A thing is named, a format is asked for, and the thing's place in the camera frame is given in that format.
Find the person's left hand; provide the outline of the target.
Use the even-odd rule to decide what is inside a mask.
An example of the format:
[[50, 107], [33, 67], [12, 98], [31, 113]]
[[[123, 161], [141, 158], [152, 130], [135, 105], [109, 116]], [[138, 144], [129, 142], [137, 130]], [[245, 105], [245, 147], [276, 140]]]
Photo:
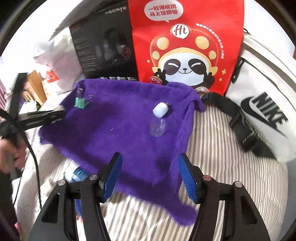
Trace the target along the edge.
[[15, 159], [14, 168], [22, 169], [26, 163], [26, 149], [27, 146], [23, 140], [16, 147], [10, 141], [1, 138], [1, 172], [5, 174], [10, 172], [9, 156]]

